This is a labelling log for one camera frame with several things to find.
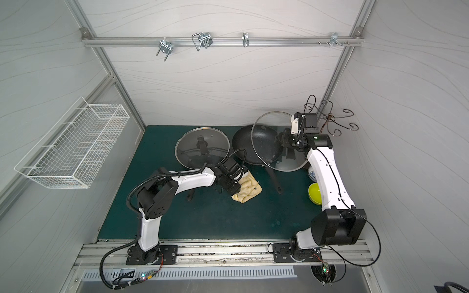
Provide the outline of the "yellow cleaning cloth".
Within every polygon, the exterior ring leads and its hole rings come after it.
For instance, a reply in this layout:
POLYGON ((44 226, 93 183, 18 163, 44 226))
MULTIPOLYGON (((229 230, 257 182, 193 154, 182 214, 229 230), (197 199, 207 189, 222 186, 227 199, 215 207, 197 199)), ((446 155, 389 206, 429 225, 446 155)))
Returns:
POLYGON ((260 183, 250 171, 243 175, 238 183, 241 185, 241 190, 237 194, 232 195, 232 199, 240 203, 246 203, 263 191, 260 183))

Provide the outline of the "glass pot lid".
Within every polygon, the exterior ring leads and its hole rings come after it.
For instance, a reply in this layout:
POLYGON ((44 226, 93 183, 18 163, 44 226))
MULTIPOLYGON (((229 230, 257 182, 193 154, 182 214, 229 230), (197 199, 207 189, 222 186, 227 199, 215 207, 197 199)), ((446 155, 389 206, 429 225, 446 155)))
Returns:
POLYGON ((251 142, 261 162, 279 172, 295 172, 307 164, 303 150, 294 147, 293 116, 271 111, 261 115, 252 126, 251 142))
POLYGON ((222 162, 230 151, 230 141, 216 128, 195 128, 181 136, 175 146, 175 157, 184 167, 197 169, 215 166, 222 162))

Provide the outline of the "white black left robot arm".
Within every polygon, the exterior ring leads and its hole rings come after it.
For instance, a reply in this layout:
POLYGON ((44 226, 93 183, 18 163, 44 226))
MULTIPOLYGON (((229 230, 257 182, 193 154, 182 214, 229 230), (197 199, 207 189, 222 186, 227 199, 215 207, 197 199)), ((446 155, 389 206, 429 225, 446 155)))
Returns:
POLYGON ((162 216, 168 212, 176 195, 198 188, 219 185, 229 195, 241 190, 241 180, 248 175, 246 166, 228 158, 216 165, 185 172, 160 172, 141 184, 137 195, 140 228, 137 247, 141 252, 155 250, 160 244, 159 231, 162 216))

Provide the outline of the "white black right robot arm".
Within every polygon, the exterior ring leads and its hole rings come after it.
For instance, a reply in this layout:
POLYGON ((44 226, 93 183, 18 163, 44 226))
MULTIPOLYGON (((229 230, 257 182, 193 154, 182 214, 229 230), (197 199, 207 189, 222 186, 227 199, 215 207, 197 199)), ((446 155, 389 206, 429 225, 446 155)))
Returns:
POLYGON ((305 153, 321 193, 321 213, 290 240, 293 258, 300 260, 302 253, 325 245, 355 244, 366 224, 366 212, 356 207, 342 182, 330 137, 291 130, 283 141, 288 149, 305 153))

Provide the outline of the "blue white ceramic bowl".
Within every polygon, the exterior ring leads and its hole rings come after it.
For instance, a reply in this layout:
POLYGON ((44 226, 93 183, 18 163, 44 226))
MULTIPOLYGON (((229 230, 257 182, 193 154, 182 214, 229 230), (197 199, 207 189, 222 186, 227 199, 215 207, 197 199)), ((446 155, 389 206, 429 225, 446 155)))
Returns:
POLYGON ((312 182, 314 182, 314 183, 317 182, 315 171, 314 171, 312 166, 309 166, 309 168, 308 168, 308 175, 309 175, 309 178, 311 179, 312 182))

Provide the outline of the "right black frying pan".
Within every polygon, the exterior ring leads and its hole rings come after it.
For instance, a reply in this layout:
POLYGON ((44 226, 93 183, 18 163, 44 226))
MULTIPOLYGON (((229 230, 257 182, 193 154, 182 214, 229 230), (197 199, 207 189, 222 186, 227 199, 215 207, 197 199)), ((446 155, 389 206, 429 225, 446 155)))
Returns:
POLYGON ((234 150, 243 149, 246 155, 237 155, 253 166, 266 169, 276 192, 283 194, 280 182, 271 167, 283 154, 284 148, 278 139, 278 132, 268 126, 248 125, 237 130, 232 138, 234 150))

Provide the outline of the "black base copper hook stand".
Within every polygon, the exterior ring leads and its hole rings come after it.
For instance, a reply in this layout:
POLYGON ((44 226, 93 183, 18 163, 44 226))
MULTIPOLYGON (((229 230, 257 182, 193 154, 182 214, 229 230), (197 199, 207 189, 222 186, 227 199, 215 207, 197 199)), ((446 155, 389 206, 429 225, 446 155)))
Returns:
POLYGON ((343 131, 356 132, 360 129, 358 124, 349 122, 347 125, 340 123, 340 120, 348 119, 355 116, 355 113, 350 109, 343 109, 342 116, 337 116, 333 113, 334 103, 326 101, 326 106, 329 106, 329 110, 320 110, 320 107, 316 105, 317 97, 311 94, 306 99, 303 111, 307 114, 316 114, 319 120, 320 127, 318 130, 319 134, 328 134, 332 137, 340 137, 343 131))

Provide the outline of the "lime green bowl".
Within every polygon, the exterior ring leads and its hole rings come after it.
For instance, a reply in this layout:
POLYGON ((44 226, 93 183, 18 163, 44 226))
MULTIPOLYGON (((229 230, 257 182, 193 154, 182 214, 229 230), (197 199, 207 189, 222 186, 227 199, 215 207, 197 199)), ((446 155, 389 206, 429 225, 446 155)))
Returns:
POLYGON ((308 188, 309 199, 315 205, 322 205, 321 191, 318 183, 312 183, 308 188))

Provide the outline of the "right metal bolt clamp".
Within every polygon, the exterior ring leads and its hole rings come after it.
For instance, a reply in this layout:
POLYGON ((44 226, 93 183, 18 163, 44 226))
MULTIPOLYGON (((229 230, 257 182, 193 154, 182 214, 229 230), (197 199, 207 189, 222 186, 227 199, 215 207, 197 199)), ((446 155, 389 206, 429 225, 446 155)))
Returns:
POLYGON ((333 33, 329 39, 325 41, 318 41, 319 46, 328 46, 328 47, 334 47, 334 46, 349 46, 350 41, 348 40, 347 37, 342 37, 339 36, 336 32, 333 33))

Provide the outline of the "white vent grille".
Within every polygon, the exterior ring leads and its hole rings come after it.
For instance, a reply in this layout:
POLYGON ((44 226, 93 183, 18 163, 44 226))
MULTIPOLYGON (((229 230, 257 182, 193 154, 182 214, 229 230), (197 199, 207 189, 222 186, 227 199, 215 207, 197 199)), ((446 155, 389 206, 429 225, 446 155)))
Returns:
MULTIPOLYGON (((141 277, 150 269, 109 269, 104 276, 112 281, 128 276, 124 280, 141 277)), ((163 267, 152 280, 261 280, 276 278, 297 278, 293 266, 247 266, 247 267, 163 267)), ((100 281, 98 269, 87 269, 81 277, 85 282, 100 281)))

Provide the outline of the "metal u-bolt clamp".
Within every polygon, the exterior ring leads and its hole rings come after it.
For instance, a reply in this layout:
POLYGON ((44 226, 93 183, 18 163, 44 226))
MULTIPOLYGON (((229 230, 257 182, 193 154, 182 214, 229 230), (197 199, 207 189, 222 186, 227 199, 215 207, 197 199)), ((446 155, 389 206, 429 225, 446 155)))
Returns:
POLYGON ((191 40, 197 51, 200 51, 202 48, 209 48, 213 44, 213 39, 210 33, 208 32, 198 32, 192 35, 191 40))
POLYGON ((161 54, 164 56, 163 61, 167 61, 168 57, 172 53, 173 53, 173 45, 171 44, 171 42, 167 41, 166 39, 160 40, 159 48, 155 56, 158 57, 161 54))

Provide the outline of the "left metal u-bolt clamp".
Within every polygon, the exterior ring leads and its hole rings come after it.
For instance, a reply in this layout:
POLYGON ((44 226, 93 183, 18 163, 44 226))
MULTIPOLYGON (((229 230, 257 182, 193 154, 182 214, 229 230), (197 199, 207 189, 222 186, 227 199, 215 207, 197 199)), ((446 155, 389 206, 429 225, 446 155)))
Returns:
POLYGON ((163 61, 167 61, 168 57, 172 53, 173 53, 173 45, 171 44, 171 42, 167 41, 166 39, 160 40, 159 48, 155 56, 158 57, 161 54, 164 56, 163 61))

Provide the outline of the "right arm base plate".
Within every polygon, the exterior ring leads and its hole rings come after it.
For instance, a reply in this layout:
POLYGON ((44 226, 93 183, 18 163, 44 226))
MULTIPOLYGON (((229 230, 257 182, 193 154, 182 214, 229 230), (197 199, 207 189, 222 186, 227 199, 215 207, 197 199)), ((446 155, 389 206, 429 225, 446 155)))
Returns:
POLYGON ((322 255, 319 250, 303 250, 292 247, 287 243, 272 243, 269 245, 268 251, 273 254, 275 263, 307 263, 321 262, 322 255))

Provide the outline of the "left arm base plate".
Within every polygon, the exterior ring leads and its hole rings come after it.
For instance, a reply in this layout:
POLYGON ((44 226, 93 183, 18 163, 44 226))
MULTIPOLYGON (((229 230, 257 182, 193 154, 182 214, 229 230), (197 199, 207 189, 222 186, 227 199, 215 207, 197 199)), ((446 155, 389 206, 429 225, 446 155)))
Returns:
POLYGON ((176 263, 178 245, 157 245, 149 251, 143 251, 138 244, 128 249, 126 265, 173 265, 176 263))

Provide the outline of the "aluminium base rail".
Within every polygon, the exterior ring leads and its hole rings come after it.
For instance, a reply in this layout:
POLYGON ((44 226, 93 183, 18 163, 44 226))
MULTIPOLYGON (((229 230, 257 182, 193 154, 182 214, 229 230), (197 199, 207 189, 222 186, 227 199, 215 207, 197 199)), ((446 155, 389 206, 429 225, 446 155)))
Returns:
MULTIPOLYGON (((251 266, 276 264, 273 254, 268 251, 269 245, 274 242, 287 243, 285 241, 166 241, 160 245, 178 245, 176 263, 170 266, 251 266)), ((104 254, 121 245, 123 245, 122 241, 84 244, 72 268, 97 269, 104 254)), ((374 261, 365 241, 358 241, 354 245, 333 245, 332 248, 333 250, 329 247, 315 250, 321 252, 323 261, 332 264, 341 264, 343 261, 334 250, 356 264, 368 264, 374 261)), ((124 248, 111 253, 105 259, 104 268, 127 267, 128 249, 124 248)))

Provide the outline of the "horizontal aluminium rail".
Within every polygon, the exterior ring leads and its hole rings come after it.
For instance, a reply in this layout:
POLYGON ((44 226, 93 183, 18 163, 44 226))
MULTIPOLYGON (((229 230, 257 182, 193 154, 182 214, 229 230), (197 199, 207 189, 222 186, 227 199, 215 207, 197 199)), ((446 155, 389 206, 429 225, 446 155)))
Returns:
MULTIPOLYGON (((361 46, 364 38, 347 37, 349 46, 361 46)), ((160 40, 166 39, 174 48, 193 48, 191 37, 96 37, 82 40, 88 48, 146 48, 158 47, 160 40)), ((212 37, 212 48, 243 48, 241 35, 234 37, 212 37)), ((325 37, 254 37, 249 35, 249 47, 314 47, 318 41, 325 41, 325 37)))

